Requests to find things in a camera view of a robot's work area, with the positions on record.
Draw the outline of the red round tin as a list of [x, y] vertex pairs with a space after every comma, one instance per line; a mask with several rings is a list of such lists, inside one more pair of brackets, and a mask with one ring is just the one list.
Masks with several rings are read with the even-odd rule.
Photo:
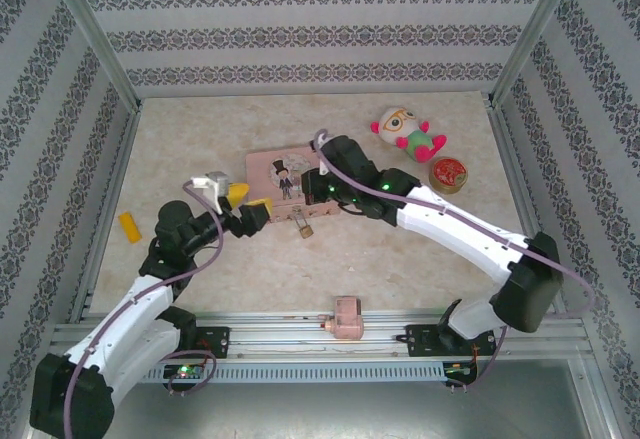
[[429, 182], [433, 189], [444, 194], [459, 192], [468, 180], [468, 170], [458, 159], [441, 157], [433, 162]]

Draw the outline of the yellow rectangular block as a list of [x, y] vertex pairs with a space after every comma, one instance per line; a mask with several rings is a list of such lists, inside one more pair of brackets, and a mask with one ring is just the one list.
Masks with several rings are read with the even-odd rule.
[[119, 224], [131, 244], [135, 244], [142, 239], [142, 234], [129, 212], [124, 212], [118, 216]]

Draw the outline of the aluminium side rail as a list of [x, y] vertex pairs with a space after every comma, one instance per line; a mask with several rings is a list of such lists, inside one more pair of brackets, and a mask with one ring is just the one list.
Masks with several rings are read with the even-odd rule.
[[92, 233], [88, 252], [83, 259], [77, 287], [72, 295], [66, 316], [68, 323], [78, 323], [84, 317], [86, 304], [91, 303], [91, 296], [99, 278], [142, 109], [143, 103], [140, 103], [135, 111], [129, 114], [127, 123], [119, 137], [106, 188], [101, 197], [101, 208], [97, 216], [96, 228]]
[[533, 237], [540, 230], [540, 224], [535, 216], [535, 207], [528, 193], [525, 177], [508, 133], [507, 125], [499, 110], [487, 106], [486, 111], [523, 233]]

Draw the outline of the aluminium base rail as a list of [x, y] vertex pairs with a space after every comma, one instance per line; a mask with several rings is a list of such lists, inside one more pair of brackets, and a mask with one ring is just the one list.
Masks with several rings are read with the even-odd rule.
[[[230, 362], [348, 362], [405, 359], [408, 346], [395, 340], [410, 324], [435, 324], [437, 310], [365, 311], [364, 335], [359, 341], [334, 338], [321, 326], [319, 313], [203, 314], [197, 323], [227, 327]], [[580, 319], [545, 320], [526, 334], [510, 330], [500, 360], [574, 359], [590, 357], [593, 348]]]

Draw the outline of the grey metal panel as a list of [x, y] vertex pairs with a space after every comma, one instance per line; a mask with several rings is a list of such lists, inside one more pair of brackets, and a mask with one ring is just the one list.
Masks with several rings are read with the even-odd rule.
[[211, 385], [171, 397], [140, 385], [106, 439], [599, 439], [572, 397], [434, 383]]

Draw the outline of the white pink plush toy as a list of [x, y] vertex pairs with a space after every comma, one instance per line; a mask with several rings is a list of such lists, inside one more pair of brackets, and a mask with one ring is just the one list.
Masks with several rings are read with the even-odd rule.
[[385, 143], [404, 151], [417, 163], [429, 162], [447, 143], [443, 134], [433, 134], [430, 123], [404, 107], [387, 109], [370, 130]]

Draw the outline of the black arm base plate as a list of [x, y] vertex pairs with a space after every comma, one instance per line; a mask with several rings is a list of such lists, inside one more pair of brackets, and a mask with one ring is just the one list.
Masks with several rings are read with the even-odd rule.
[[231, 329], [216, 326], [196, 328], [194, 349], [197, 351], [209, 350], [217, 359], [226, 359], [230, 344]]
[[491, 356], [497, 345], [493, 332], [485, 332], [475, 339], [463, 339], [455, 334], [441, 332], [435, 324], [410, 324], [403, 336], [410, 357]]

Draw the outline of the pink cartoon print box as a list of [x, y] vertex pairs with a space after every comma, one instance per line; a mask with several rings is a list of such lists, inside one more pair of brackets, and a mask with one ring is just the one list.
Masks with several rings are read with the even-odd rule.
[[272, 222], [295, 218], [319, 218], [341, 212], [334, 202], [307, 205], [302, 191], [302, 175], [319, 166], [310, 146], [264, 150], [246, 156], [247, 199], [272, 200]]

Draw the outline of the aluminium frame post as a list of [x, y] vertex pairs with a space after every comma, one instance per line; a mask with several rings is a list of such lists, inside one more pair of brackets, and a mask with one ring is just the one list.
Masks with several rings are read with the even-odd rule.
[[85, 39], [94, 50], [107, 76], [129, 111], [137, 112], [141, 99], [136, 94], [125, 69], [121, 65], [106, 33], [94, 14], [88, 0], [63, 0], [80, 27]]
[[483, 96], [487, 110], [496, 109], [511, 90], [560, 0], [539, 0], [506, 61], [494, 88]]

